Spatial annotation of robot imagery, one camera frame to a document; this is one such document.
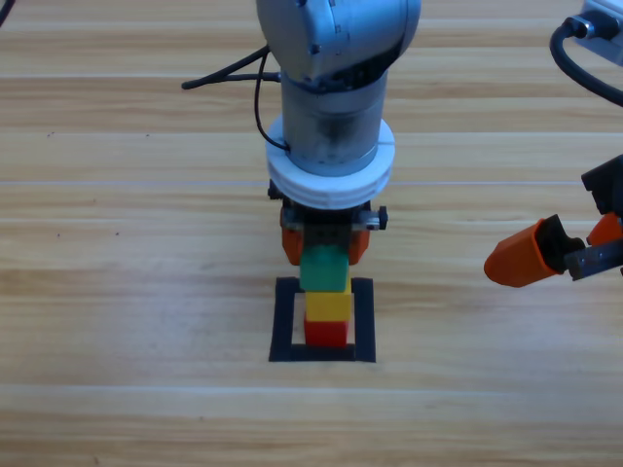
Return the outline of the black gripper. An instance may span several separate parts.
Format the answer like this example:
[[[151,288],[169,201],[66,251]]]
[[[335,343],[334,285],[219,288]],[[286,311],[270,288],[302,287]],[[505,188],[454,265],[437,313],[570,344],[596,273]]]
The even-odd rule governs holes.
[[[291,265],[299,266],[305,247],[333,245],[348,249],[348,261],[357,265],[369,246],[371,232],[388,224],[385,206],[374,209],[370,201],[339,210],[313,208],[285,195],[271,180],[268,196],[281,201],[281,243]]]
[[[497,244],[484,264],[489,280],[521,288],[567,269],[573,281],[622,269],[622,156],[584,173],[581,180],[602,215],[586,238],[588,246],[567,235],[558,215],[540,219]]]

